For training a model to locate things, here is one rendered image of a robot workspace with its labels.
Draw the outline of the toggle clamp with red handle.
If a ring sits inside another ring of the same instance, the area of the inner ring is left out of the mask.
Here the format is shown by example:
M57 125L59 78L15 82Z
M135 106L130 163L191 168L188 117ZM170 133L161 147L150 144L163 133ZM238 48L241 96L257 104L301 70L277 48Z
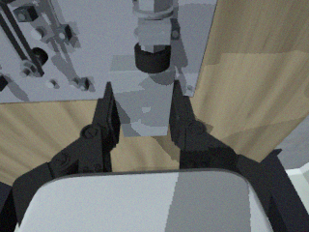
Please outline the toggle clamp with red handle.
M31 49L27 43L7 5L13 1L15 0L0 0L0 12L2 13L0 13L0 30L20 61L19 69L21 72L19 75L21 77L27 77L29 75L31 78L42 77L44 75L42 66L48 60L48 55L43 49L39 47L34 47ZM6 19L14 35L3 17ZM26 56L18 43L22 47Z

